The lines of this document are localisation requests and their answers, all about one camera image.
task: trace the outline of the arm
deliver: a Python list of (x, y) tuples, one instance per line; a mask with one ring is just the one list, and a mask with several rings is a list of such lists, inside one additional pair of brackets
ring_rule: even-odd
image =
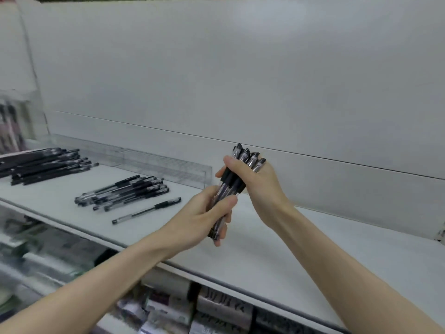
[(0, 333), (87, 333), (153, 266), (197, 245), (220, 217), (231, 218), (236, 197), (226, 198), (206, 212), (217, 190), (217, 186), (206, 188), (161, 229), (22, 310), (0, 325)]
[(259, 217), (285, 242), (353, 334), (445, 333), (295, 209), (271, 165), (253, 173), (232, 157), (224, 162), (243, 179)]

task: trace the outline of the bundle of pens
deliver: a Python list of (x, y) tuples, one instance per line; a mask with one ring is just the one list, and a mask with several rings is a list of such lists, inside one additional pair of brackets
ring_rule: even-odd
[(88, 158), (81, 158), (79, 149), (42, 149), (1, 157), (0, 178), (11, 176), (11, 185), (29, 185), (88, 171), (98, 165), (92, 164)]
[(24, 150), (17, 109), (11, 101), (0, 99), (0, 154)]
[(170, 189), (156, 177), (136, 175), (100, 189), (82, 193), (74, 202), (79, 206), (94, 205), (94, 211), (103, 209), (105, 212), (132, 202), (152, 198), (168, 193)]
[[(265, 158), (258, 159), (258, 157), (259, 152), (251, 153), (249, 149), (243, 149), (240, 143), (233, 148), (233, 158), (245, 162), (253, 170), (253, 172), (258, 172), (266, 163)], [(212, 201), (212, 207), (225, 197), (230, 195), (238, 195), (246, 188), (246, 185), (242, 179), (239, 178), (237, 174), (233, 173), (229, 168), (226, 168), (222, 174), (221, 182), (221, 186), (219, 187), (219, 190)], [(223, 224), (224, 218), (217, 220), (210, 230), (208, 236), (213, 240), (218, 240)]]

